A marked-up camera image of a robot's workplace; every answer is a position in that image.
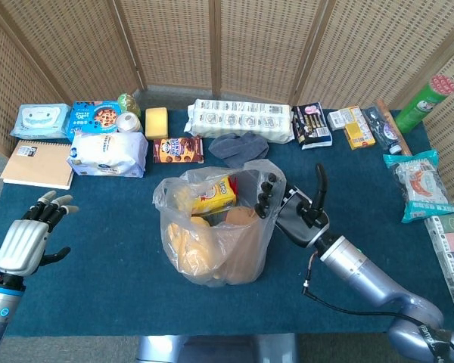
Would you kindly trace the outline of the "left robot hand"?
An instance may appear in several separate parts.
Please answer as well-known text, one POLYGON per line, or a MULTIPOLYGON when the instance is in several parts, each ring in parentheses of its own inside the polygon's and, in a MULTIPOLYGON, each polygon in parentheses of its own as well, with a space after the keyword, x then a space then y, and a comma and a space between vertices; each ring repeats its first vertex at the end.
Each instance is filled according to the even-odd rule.
POLYGON ((25 278, 38 268, 64 259, 70 248, 46 254, 49 235, 63 217, 79 211, 70 205, 69 194, 58 196, 55 191, 42 195, 21 217, 13 221, 0 247, 0 273, 25 278))

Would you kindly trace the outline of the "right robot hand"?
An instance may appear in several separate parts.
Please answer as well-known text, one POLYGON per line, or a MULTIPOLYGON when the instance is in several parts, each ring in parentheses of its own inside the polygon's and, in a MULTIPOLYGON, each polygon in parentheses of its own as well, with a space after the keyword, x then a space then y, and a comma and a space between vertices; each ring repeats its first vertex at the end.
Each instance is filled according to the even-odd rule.
POLYGON ((322 164, 316 165, 317 189, 308 197, 298 187, 287 184, 279 205, 275 225, 297 246, 313 245, 329 228, 324 211, 328 177, 322 164))

